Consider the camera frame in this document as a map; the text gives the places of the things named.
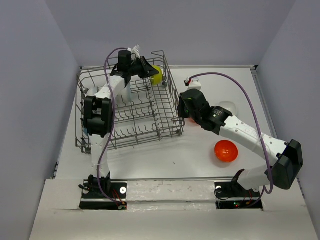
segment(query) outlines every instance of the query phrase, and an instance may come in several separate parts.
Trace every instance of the gray panel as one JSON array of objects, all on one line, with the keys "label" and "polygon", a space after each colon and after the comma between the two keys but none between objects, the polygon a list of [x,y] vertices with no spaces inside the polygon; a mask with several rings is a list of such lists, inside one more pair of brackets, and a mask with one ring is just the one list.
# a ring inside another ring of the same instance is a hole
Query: gray panel
[{"label": "gray panel", "polygon": [[0,239],[26,240],[79,68],[44,0],[2,1],[0,32]]},{"label": "gray panel", "polygon": [[299,175],[313,223],[320,231],[319,103],[320,2],[297,0],[266,52],[258,74],[279,138],[302,144]]},{"label": "gray panel", "polygon": [[116,47],[175,65],[257,65],[295,0],[46,0],[81,66]]}]

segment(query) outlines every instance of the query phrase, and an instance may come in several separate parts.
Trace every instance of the red object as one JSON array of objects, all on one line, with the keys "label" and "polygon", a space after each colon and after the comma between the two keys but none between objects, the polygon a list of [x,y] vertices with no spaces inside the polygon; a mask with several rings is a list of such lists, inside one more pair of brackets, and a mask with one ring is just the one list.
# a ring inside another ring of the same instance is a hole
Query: red object
[{"label": "red object", "polygon": [[230,163],[238,157],[238,148],[233,142],[222,140],[215,145],[214,153],[220,161]]}]

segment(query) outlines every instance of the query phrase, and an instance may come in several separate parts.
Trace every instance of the purple cable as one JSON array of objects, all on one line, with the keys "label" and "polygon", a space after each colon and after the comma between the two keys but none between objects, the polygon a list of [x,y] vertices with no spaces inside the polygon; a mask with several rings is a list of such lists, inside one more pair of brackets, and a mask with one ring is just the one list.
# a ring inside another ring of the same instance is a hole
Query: purple cable
[{"label": "purple cable", "polygon": [[232,82],[237,84],[238,87],[242,90],[242,92],[244,93],[244,95],[246,97],[246,100],[248,101],[248,103],[250,105],[250,108],[251,108],[251,111],[252,111],[252,115],[253,115],[253,118],[254,118],[254,121],[255,121],[255,125],[256,125],[256,130],[258,132],[259,137],[261,138],[261,145],[262,145],[262,149],[263,149],[263,153],[264,153],[264,157],[265,157],[265,161],[266,161],[266,166],[267,166],[267,169],[268,169],[268,175],[269,175],[269,179],[270,179],[270,190],[268,191],[266,186],[263,186],[263,191],[261,192],[260,198],[257,201],[255,201],[252,205],[250,205],[250,207],[251,207],[261,199],[261,197],[262,197],[264,192],[266,192],[267,194],[271,194],[273,189],[274,189],[274,181],[273,181],[273,178],[272,178],[272,171],[271,171],[269,156],[268,156],[268,152],[267,152],[267,149],[266,149],[265,141],[261,137],[262,133],[261,133],[261,130],[260,130],[260,125],[258,123],[258,118],[257,118],[256,112],[254,110],[254,106],[252,105],[252,102],[250,101],[250,98],[249,98],[246,90],[240,85],[240,83],[238,83],[235,79],[233,79],[232,77],[230,77],[230,76],[228,76],[226,74],[219,73],[219,72],[206,72],[206,73],[200,73],[200,74],[197,74],[197,75],[193,75],[193,76],[189,77],[189,79],[191,80],[193,78],[197,78],[197,77],[201,77],[201,76],[205,76],[205,75],[218,75],[218,76],[222,76],[222,77],[225,77],[227,79],[230,79]]},{"label": "purple cable", "polygon": [[109,87],[109,90],[110,90],[110,93],[111,93],[111,103],[112,103],[112,111],[113,111],[113,119],[112,119],[112,125],[111,125],[111,132],[110,132],[110,135],[109,135],[109,138],[104,146],[104,149],[102,150],[102,153],[99,157],[99,161],[98,161],[98,166],[97,166],[97,173],[96,173],[96,177],[97,177],[97,180],[98,180],[98,186],[99,186],[99,189],[100,189],[100,192],[102,193],[103,196],[105,196],[107,199],[111,200],[112,202],[118,204],[122,204],[121,202],[118,202],[116,201],[115,199],[112,199],[111,197],[109,197],[105,192],[104,190],[102,189],[101,187],[101,183],[100,183],[100,163],[101,163],[101,160],[107,150],[107,147],[111,141],[111,137],[112,137],[112,133],[114,131],[114,128],[115,128],[115,112],[116,112],[116,108],[115,108],[115,96],[114,96],[114,92],[112,91],[112,88],[111,86],[109,85],[109,78],[108,78],[108,74],[107,74],[107,63],[108,63],[108,60],[110,58],[110,56],[115,52],[115,51],[118,51],[118,50],[127,50],[127,48],[124,48],[124,47],[119,47],[119,48],[116,48],[115,50],[113,50],[105,59],[105,62],[104,62],[104,74],[105,74],[105,78],[106,78],[106,83],[108,84],[108,87]]}]

